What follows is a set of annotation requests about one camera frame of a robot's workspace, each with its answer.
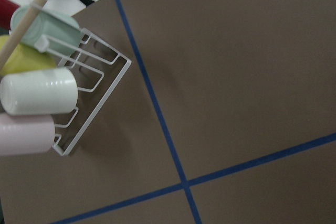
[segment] yellow cup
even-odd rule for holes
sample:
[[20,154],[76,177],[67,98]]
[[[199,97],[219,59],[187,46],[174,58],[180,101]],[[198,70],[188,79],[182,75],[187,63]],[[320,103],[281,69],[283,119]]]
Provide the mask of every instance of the yellow cup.
[[[8,38],[8,35],[0,36],[0,48],[3,47]],[[55,67],[56,64],[50,55],[46,53],[41,54],[36,49],[19,43],[7,60],[5,66],[0,70],[0,75],[5,76],[9,73],[20,73]]]

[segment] blue line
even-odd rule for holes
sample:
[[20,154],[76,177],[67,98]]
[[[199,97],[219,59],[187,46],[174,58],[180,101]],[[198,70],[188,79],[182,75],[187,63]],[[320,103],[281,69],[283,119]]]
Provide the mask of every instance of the blue line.
[[194,198],[192,197],[191,191],[189,189],[188,181],[187,181],[185,173],[183,171],[182,164],[181,164],[180,159],[178,157],[178,154],[177,154],[176,148],[174,146],[173,140],[172,140],[172,138],[170,136],[167,124],[166,124],[165,119],[163,117],[163,114],[162,114],[159,102],[158,102],[158,100],[156,98],[156,95],[155,95],[152,83],[150,81],[150,78],[148,76],[146,67],[145,67],[145,65],[143,63],[140,51],[139,51],[138,46],[137,46],[137,44],[135,42],[135,39],[134,39],[132,30],[131,30],[131,27],[130,27],[130,25],[128,23],[128,20],[127,20],[126,14],[125,14],[125,11],[123,9],[123,6],[122,6],[120,0],[115,0],[115,2],[117,4],[117,7],[118,7],[118,10],[119,10],[122,22],[124,24],[124,27],[126,29],[128,38],[129,38],[130,43],[132,45],[132,48],[133,48],[136,60],[138,61],[138,65],[139,65],[140,71],[142,73],[142,77],[143,77],[143,79],[145,81],[148,93],[149,93],[149,95],[151,97],[151,100],[152,100],[152,103],[153,103],[156,115],[158,116],[158,119],[159,119],[159,122],[160,122],[160,125],[161,125],[161,129],[163,131],[163,134],[164,134],[164,137],[166,139],[167,145],[168,145],[169,150],[171,152],[171,155],[173,157],[173,161],[174,161],[176,170],[177,170],[177,172],[179,174],[181,183],[183,185],[183,189],[184,189],[185,195],[187,197],[187,200],[189,202],[190,209],[192,211],[194,220],[195,220],[195,222],[197,224],[201,224],[202,221],[201,221],[200,215],[198,213],[198,210],[197,210],[197,207],[196,207],[196,203],[195,203]]
[[104,214],[104,213],[109,212],[109,211],[117,210],[119,208],[134,205],[136,203],[140,203],[140,202],[143,202],[143,201],[146,201],[146,200],[149,200],[149,199],[153,199],[153,198],[165,195],[165,194],[173,193],[173,192],[181,190],[181,189],[183,189],[182,184],[177,184],[177,185],[174,185],[174,186],[165,187],[163,189],[153,191],[151,193],[144,194],[144,195],[141,195],[141,196],[137,196],[137,197],[134,197],[134,198],[131,198],[131,199],[127,199],[127,200],[115,203],[113,205],[109,205],[109,206],[102,207],[102,208],[99,208],[99,209],[96,209],[96,210],[93,210],[93,211],[90,211],[90,212],[86,212],[86,213],[81,214],[81,215],[77,215],[77,216],[74,216],[74,217],[71,217],[71,218],[68,218],[68,219],[56,221],[56,222],[53,222],[52,224],[74,223],[74,222],[79,221],[79,220],[91,218],[91,217],[94,217],[94,216],[97,216],[97,215],[100,215],[100,214]]
[[318,147],[323,144],[331,143],[334,141],[336,141],[336,133],[328,135],[328,136],[324,136],[324,137],[315,139],[313,141],[300,144],[300,145],[297,145],[297,146],[294,146],[294,147],[291,147],[291,148],[288,148],[288,149],[285,149],[279,152],[275,152],[275,153],[272,153],[272,154],[254,159],[254,160],[250,160],[250,161],[247,161],[239,165],[235,165],[235,166],[223,169],[223,170],[219,170],[214,173],[210,173],[210,174],[198,177],[198,178],[191,179],[189,180],[189,185],[195,186],[195,185],[198,185],[204,182],[208,182],[213,179],[221,178],[221,177],[230,175],[232,173],[237,173],[242,170],[246,170],[246,169],[258,166],[258,165],[262,165],[262,164],[265,164],[271,161],[275,161],[277,159],[287,157],[290,155],[294,155],[296,153],[303,152],[303,151]]

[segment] red cup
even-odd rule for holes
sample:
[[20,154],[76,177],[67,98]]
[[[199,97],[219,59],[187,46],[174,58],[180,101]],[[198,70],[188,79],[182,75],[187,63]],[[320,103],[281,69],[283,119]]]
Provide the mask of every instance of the red cup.
[[13,13],[19,6],[9,0],[0,0],[0,26],[4,29],[10,30],[10,19]]

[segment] wooden handle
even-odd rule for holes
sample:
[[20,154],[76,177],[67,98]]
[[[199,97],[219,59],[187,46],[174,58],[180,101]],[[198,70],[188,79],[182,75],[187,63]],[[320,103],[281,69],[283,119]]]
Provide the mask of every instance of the wooden handle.
[[[46,4],[47,0],[33,0],[33,4],[43,7]],[[33,6],[27,10],[26,14],[23,16],[19,24],[10,34],[10,37],[2,47],[0,51],[0,69],[3,68],[6,61],[11,56],[12,52],[16,48],[17,44],[20,43],[22,37],[29,29],[30,25],[34,22],[37,15],[40,13],[40,9],[37,9]]]

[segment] brown surface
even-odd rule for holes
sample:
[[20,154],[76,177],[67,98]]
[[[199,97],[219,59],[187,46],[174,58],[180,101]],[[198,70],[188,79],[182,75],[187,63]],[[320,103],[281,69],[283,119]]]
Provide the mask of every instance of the brown surface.
[[188,179],[335,131],[336,0],[122,0]]
[[178,191],[78,222],[78,224],[91,223],[192,224],[195,222],[184,193]]
[[[92,19],[85,23],[79,14],[83,26],[99,22],[93,13],[108,15],[111,20],[96,28],[102,37],[110,33],[103,38],[133,59],[114,0],[102,0],[85,12]],[[179,182],[135,64],[71,156],[50,150],[1,157],[0,164],[4,216],[15,224],[57,221]]]
[[336,220],[336,143],[192,188],[204,224]]

